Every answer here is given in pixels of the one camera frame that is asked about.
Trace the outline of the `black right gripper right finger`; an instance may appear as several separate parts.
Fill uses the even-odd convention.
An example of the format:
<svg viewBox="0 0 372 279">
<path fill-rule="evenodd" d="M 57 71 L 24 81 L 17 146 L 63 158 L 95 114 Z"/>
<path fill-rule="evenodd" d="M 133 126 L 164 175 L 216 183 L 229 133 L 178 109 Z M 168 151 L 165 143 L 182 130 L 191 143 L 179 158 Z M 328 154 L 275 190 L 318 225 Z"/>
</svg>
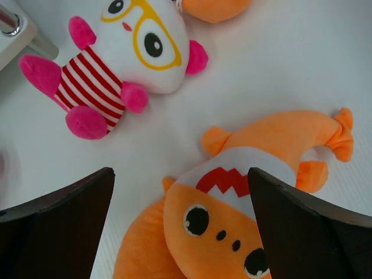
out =
<svg viewBox="0 0 372 279">
<path fill-rule="evenodd" d="M 371 278 L 371 217 L 248 172 L 251 199 L 273 278 Z"/>
</svg>

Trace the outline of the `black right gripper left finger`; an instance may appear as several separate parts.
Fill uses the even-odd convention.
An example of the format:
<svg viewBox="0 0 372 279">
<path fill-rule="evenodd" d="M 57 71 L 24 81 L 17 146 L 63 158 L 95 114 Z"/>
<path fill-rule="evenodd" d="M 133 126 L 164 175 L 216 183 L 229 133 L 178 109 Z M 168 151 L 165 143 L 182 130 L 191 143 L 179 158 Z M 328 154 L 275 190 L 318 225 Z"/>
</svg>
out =
<svg viewBox="0 0 372 279">
<path fill-rule="evenodd" d="M 1 278 L 90 278 L 115 183 L 104 167 L 1 211 Z"/>
</svg>

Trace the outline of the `orange shark plush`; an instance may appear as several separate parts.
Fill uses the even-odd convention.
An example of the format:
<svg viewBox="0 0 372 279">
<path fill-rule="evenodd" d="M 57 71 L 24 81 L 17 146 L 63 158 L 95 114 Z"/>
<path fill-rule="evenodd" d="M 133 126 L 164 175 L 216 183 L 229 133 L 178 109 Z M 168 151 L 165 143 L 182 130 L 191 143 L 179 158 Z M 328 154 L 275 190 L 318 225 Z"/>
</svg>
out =
<svg viewBox="0 0 372 279">
<path fill-rule="evenodd" d="M 164 200 L 146 208 L 129 226 L 120 245 L 113 278 L 184 278 L 164 237 Z"/>
<path fill-rule="evenodd" d="M 176 6 L 183 12 L 208 23 L 232 19 L 247 10 L 253 0 L 182 0 Z"/>
<path fill-rule="evenodd" d="M 166 188 L 166 245 L 187 278 L 270 278 L 248 184 L 260 168 L 315 193 L 328 179 L 325 162 L 302 160 L 326 146 L 342 162 L 353 154 L 353 115 L 312 110 L 274 113 L 236 132 L 211 127 L 201 139 L 211 158 Z"/>
</svg>

